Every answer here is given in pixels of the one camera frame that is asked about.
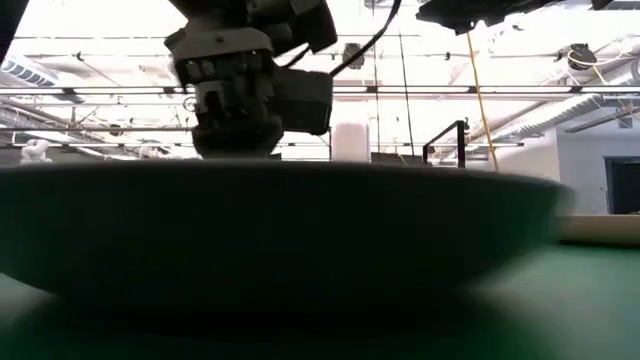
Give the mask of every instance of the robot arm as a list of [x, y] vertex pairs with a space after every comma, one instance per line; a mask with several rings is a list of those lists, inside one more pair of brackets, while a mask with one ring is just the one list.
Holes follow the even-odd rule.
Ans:
[[273, 61], [305, 43], [317, 52], [337, 41], [324, 0], [170, 1], [188, 20], [165, 45], [182, 86], [196, 89], [198, 153], [268, 156], [284, 131], [328, 130], [331, 75]]
[[20, 165], [51, 162], [51, 159], [47, 158], [47, 149], [49, 149], [47, 140], [27, 141], [27, 146], [21, 150], [22, 159], [20, 159]]

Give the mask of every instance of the green tabletop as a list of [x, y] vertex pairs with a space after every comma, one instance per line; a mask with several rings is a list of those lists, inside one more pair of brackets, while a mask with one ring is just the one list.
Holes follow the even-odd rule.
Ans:
[[[211, 331], [107, 321], [0, 275], [0, 358], [640, 359], [639, 250], [552, 248], [473, 293], [429, 305], [412, 326], [357, 332], [265, 325], [243, 336], [220, 329], [215, 319], [207, 320]], [[160, 324], [162, 316], [155, 317]]]

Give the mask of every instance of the white cylinder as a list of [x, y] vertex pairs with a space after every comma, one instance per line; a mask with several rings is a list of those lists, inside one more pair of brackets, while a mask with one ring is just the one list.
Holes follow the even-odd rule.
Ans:
[[363, 121], [340, 121], [333, 126], [331, 148], [332, 161], [371, 162], [369, 124]]

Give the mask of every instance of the doorway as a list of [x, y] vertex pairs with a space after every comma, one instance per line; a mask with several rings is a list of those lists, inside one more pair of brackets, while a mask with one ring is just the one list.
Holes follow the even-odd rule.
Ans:
[[605, 157], [609, 214], [640, 215], [640, 157]]

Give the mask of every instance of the bowl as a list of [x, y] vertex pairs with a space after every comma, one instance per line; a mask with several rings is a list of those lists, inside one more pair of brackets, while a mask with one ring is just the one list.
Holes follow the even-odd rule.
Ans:
[[556, 240], [566, 189], [409, 166], [135, 161], [0, 171], [2, 272], [105, 306], [420, 304]]

